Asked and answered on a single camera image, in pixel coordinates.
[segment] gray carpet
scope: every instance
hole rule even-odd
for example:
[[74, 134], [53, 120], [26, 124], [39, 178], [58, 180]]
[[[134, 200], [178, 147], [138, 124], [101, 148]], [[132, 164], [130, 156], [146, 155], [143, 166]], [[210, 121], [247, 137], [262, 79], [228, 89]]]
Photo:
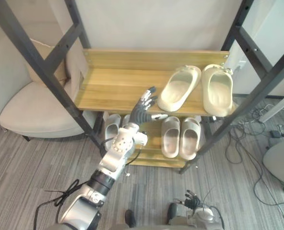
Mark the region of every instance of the gray carpet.
[[[259, 107], [278, 100], [266, 99]], [[266, 131], [284, 125], [284, 112], [266, 122]], [[220, 122], [212, 124], [215, 130]], [[259, 131], [260, 125], [250, 125]], [[248, 136], [242, 141], [245, 147], [261, 162], [266, 147], [283, 139], [268, 139], [269, 133]], [[284, 218], [278, 207], [260, 203], [253, 194], [258, 174], [243, 154], [242, 164], [230, 164], [224, 155], [228, 138], [221, 139], [198, 163], [184, 175], [176, 169], [129, 166], [125, 175], [115, 183], [101, 209], [102, 219], [98, 229], [109, 229], [113, 224], [124, 223], [124, 212], [130, 208], [141, 225], [163, 224], [169, 203], [173, 198], [184, 198], [186, 189], [204, 197], [211, 189], [205, 203], [217, 206], [227, 230], [284, 230]], [[229, 154], [237, 161], [235, 144]], [[54, 198], [56, 193], [46, 189], [65, 190], [75, 178], [89, 179], [100, 161], [98, 150], [84, 135], [71, 138], [40, 139], [30, 142], [0, 127], [0, 230], [32, 229], [35, 208]], [[277, 202], [284, 202], [280, 182], [265, 172], [264, 180]], [[273, 203], [265, 185], [257, 185], [259, 196]], [[66, 204], [74, 199], [72, 195]], [[179, 214], [185, 214], [180, 207]], [[56, 208], [53, 204], [39, 213], [38, 229], [43, 230], [54, 222]]]

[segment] shoe rack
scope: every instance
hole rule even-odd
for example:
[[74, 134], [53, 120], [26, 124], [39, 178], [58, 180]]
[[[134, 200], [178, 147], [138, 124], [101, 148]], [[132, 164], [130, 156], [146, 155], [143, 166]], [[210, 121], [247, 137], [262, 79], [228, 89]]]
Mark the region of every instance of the shoe rack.
[[[108, 111], [122, 116], [130, 114], [143, 92], [151, 86], [159, 94], [174, 70], [193, 65], [201, 70], [209, 64], [223, 65], [228, 51], [122, 51], [85, 49], [89, 72], [75, 100], [81, 110]], [[166, 113], [154, 105], [150, 113]], [[201, 83], [192, 91], [183, 106], [169, 115], [182, 119], [195, 115], [210, 116], [203, 108]], [[166, 158], [161, 153], [161, 121], [145, 123], [148, 143], [132, 164], [181, 168], [181, 157]]]

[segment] slipper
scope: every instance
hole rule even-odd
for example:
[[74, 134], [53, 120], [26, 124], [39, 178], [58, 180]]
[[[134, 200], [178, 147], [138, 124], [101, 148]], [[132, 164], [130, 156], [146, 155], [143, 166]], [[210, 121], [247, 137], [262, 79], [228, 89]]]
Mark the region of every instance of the slipper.
[[188, 117], [181, 124], [179, 154], [185, 160], [196, 156], [201, 136], [201, 125], [194, 118]]
[[233, 106], [232, 71], [219, 65], [208, 65], [202, 71], [204, 109], [214, 116], [226, 116]]
[[130, 114], [127, 114], [127, 115], [124, 116], [124, 118], [122, 120], [122, 127], [124, 127], [125, 125], [128, 124], [129, 118], [130, 118]]
[[161, 125], [161, 150], [163, 155], [173, 158], [178, 155], [180, 121], [170, 116]]
[[[121, 116], [112, 114], [105, 123], [105, 140], [114, 138], [118, 134], [118, 127], [121, 122]], [[105, 143], [105, 150], [108, 151], [112, 146], [112, 140]]]
[[159, 108], [173, 112], [178, 110], [201, 79], [201, 70], [196, 66], [178, 68], [158, 98]]

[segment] metal frame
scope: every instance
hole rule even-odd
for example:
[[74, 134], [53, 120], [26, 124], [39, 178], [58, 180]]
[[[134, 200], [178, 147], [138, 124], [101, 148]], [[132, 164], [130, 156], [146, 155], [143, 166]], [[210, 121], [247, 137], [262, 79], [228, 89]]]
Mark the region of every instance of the metal frame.
[[[233, 112], [233, 114], [225, 119], [224, 123], [215, 131], [213, 135], [211, 135], [211, 132], [208, 130], [209, 137], [207, 138], [206, 143], [198, 150], [197, 157], [191, 161], [188, 161], [186, 165], [179, 171], [180, 174], [183, 174], [218, 140], [220, 140], [230, 130], [231, 124], [237, 119], [238, 116], [243, 115], [250, 109], [254, 108], [260, 100], [266, 97], [268, 93], [281, 80], [284, 79], [284, 55], [274, 66], [272, 66], [263, 52], [258, 48], [253, 39], [242, 27], [242, 24], [253, 2], [254, 0], [242, 1], [221, 50], [228, 51], [231, 48], [234, 40], [237, 40], [261, 81], [246, 98], [246, 100]], [[90, 48], [90, 44], [87, 39], [75, 1], [65, 0], [65, 3], [69, 10], [73, 25], [61, 38], [56, 47], [45, 60], [40, 56], [39, 52], [30, 41], [28, 35], [23, 30], [22, 26], [14, 16], [5, 0], [0, 0], [0, 26], [26, 59], [26, 61], [39, 75], [45, 85], [47, 85], [55, 97], [64, 106], [64, 108], [84, 130], [85, 134], [91, 138], [97, 147], [100, 147], [99, 138], [96, 134], [101, 127], [102, 113], [99, 113], [96, 118], [96, 124], [94, 127], [95, 132], [82, 116], [82, 112], [75, 106], [73, 101], [54, 76], [55, 69], [62, 59], [64, 59], [66, 53], [78, 37], [80, 38], [84, 48]]]
[[257, 47], [253, 39], [242, 27], [242, 23], [244, 22], [253, 2], [254, 0], [242, 1], [227, 38], [222, 46], [222, 50], [229, 50], [236, 39], [261, 81], [248, 95], [246, 100], [230, 116], [228, 116], [215, 133], [206, 140], [206, 143], [198, 150], [196, 158], [188, 161], [179, 171], [180, 174], [183, 174], [217, 141], [219, 141], [230, 130], [232, 123], [238, 118], [238, 116], [241, 116], [253, 109], [279, 82], [284, 79], [284, 54], [278, 62], [272, 66], [263, 52]]
[[43, 83], [47, 85], [49, 90], [55, 95], [67, 112], [83, 129], [85, 134], [89, 136], [94, 144], [99, 148], [100, 139], [83, 117], [82, 111], [76, 107], [74, 102], [54, 76], [56, 68], [65, 58], [68, 50], [78, 37], [80, 37], [83, 46], [89, 47], [87, 37], [85, 33], [83, 33], [83, 25], [80, 17], [78, 16], [74, 0], [65, 0], [65, 2], [70, 11], [71, 18], [73, 19], [73, 25], [61, 38], [56, 47], [50, 52], [45, 60], [41, 57], [27, 33], [18, 22], [6, 0], [0, 0], [0, 27], [33, 70], [38, 74]]

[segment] white armchair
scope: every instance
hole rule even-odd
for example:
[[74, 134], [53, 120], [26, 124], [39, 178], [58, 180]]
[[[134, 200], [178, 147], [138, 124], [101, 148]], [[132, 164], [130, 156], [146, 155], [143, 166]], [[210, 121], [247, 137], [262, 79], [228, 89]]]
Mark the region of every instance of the white armchair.
[[[69, 77], [81, 77], [73, 68], [71, 52], [66, 66]], [[73, 98], [72, 80], [64, 89]], [[96, 112], [84, 111], [83, 116], [94, 126]], [[38, 138], [59, 138], [83, 133], [83, 130], [47, 87], [32, 82], [25, 60], [11, 41], [0, 41], [0, 124], [20, 135]]]

